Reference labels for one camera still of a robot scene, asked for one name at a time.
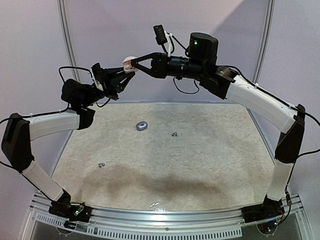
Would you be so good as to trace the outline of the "pink white earbud charging case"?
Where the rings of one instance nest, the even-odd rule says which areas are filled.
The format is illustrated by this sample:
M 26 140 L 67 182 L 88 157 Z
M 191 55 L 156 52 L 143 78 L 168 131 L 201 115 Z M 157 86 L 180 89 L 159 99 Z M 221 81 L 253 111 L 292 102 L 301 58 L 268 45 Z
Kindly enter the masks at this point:
M 122 61 L 125 73 L 136 73 L 138 71 L 138 69 L 132 65 L 132 60 L 134 59 L 136 59 L 135 56 L 128 56 Z

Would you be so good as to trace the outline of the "blue-grey earbud charging case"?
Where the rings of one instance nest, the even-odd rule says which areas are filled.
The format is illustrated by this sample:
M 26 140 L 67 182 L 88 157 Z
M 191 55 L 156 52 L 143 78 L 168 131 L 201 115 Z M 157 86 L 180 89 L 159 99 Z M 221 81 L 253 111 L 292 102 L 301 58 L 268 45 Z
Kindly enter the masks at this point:
M 141 121 L 136 124 L 137 131 L 143 131 L 148 128 L 148 123 L 146 121 Z

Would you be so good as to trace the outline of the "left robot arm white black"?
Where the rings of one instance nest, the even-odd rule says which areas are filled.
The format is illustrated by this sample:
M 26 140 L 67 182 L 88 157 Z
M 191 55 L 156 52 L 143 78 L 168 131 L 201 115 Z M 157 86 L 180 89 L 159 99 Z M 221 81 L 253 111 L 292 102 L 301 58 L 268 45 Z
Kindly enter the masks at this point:
M 84 203 L 72 203 L 70 194 L 35 162 L 31 142 L 64 131 L 89 128 L 95 115 L 89 107 L 104 97 L 118 100 L 118 94 L 135 75 L 130 67 L 101 68 L 98 63 L 89 72 L 92 84 L 71 78 L 64 81 L 61 99 L 67 102 L 66 109 L 26 116 L 11 114 L 6 118 L 1 142 L 1 150 L 10 163 L 8 167 L 19 172 L 51 201 L 50 214 L 71 222 L 89 222 L 92 208 Z

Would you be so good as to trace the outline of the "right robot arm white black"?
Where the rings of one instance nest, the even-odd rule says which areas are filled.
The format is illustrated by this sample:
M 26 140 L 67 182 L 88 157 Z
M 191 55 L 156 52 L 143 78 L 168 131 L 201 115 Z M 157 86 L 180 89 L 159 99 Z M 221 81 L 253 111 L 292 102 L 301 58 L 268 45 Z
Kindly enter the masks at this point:
M 218 66 L 218 43 L 218 39 L 209 34 L 193 32 L 185 57 L 173 56 L 171 46 L 165 53 L 150 53 L 128 60 L 124 65 L 126 69 L 141 70 L 158 79 L 168 76 L 194 79 L 208 92 L 254 111 L 280 131 L 272 178 L 263 203 L 242 209 L 243 213 L 269 218 L 284 212 L 281 199 L 301 150 L 305 108 L 301 104 L 292 106 L 284 102 L 246 79 L 233 66 Z

